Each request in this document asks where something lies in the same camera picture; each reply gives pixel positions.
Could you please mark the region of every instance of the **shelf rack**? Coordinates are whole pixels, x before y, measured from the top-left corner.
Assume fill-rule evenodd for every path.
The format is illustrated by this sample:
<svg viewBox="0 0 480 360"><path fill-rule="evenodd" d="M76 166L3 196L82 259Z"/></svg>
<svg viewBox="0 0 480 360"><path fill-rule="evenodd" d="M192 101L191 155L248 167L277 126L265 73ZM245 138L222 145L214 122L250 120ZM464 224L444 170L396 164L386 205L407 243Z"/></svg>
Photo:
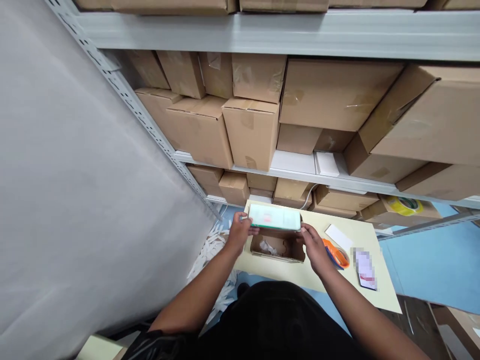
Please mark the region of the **shelf rack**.
<svg viewBox="0 0 480 360"><path fill-rule="evenodd" d="M217 218L217 203L207 196L186 167L197 164L189 153L175 151L122 75L116 49L212 51L314 55L398 60L480 61L480 11L339 9L326 14L243 14L223 17L137 16L115 12L80 12L72 0L45 0L102 76ZM339 177L317 175L307 158L291 166L276 151L269 172L234 166L234 170L303 180L379 194L405 195L467 207L432 223L386 232L388 238L452 223L480 219L480 196L461 201L402 194L392 184L349 176L341 163Z"/></svg>

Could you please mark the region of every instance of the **hand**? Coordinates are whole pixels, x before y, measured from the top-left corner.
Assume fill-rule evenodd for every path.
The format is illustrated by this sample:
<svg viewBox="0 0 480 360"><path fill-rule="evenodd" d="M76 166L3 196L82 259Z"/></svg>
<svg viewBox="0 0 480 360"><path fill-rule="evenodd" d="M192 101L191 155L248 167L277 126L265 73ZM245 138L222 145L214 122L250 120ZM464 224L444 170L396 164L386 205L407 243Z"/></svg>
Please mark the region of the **hand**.
<svg viewBox="0 0 480 360"><path fill-rule="evenodd" d="M233 222L230 228L230 234L228 235L228 241L225 244L225 248L232 249L237 256L240 256L244 248L245 242L250 235L257 235L260 231L258 227L252 227L252 219L240 219L241 217L248 216L245 212L236 212L233 215Z"/></svg>
<svg viewBox="0 0 480 360"><path fill-rule="evenodd" d="M331 270L336 270L327 254L322 238L312 226L302 222L296 241L305 244L311 268L319 277Z"/></svg>

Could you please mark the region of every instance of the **person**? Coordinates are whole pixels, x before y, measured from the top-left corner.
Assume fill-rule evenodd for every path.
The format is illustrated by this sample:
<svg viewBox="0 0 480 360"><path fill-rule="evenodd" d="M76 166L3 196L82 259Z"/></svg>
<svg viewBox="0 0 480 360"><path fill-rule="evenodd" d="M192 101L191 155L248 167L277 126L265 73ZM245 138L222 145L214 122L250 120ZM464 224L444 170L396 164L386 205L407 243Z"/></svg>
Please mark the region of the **person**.
<svg viewBox="0 0 480 360"><path fill-rule="evenodd" d="M238 300L199 337L249 235L259 233L236 212L223 249L160 312L122 360L157 359L428 359L398 327L366 300L332 264L317 231L301 224L318 275L346 323L347 334L300 287L287 281L240 284Z"/></svg>

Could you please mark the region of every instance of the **black shirt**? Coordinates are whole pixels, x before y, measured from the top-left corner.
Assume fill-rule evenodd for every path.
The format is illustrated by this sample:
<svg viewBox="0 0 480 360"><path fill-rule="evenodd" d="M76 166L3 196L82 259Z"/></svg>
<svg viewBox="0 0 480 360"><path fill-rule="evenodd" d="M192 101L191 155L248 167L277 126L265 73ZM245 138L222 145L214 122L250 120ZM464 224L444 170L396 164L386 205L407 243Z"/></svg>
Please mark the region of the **black shirt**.
<svg viewBox="0 0 480 360"><path fill-rule="evenodd" d="M263 281L230 304L205 334L142 333L122 360L370 359L300 287Z"/></svg>

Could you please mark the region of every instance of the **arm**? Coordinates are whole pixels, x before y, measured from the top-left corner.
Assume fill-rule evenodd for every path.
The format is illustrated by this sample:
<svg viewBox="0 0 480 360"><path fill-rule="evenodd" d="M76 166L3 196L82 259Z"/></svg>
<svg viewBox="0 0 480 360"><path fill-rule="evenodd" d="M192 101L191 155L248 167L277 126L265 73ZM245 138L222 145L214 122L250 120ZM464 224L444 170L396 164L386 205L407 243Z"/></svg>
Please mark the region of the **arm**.
<svg viewBox="0 0 480 360"><path fill-rule="evenodd" d="M420 348L374 307L332 264L317 231L302 224L300 242L353 337L376 359L428 359Z"/></svg>
<svg viewBox="0 0 480 360"><path fill-rule="evenodd" d="M247 237L258 234L258 227L250 227L251 219L244 212L236 212L222 250L205 266L178 295L160 312L150 331L162 330L165 334L200 331L212 311L222 287L232 272L235 261L242 253Z"/></svg>

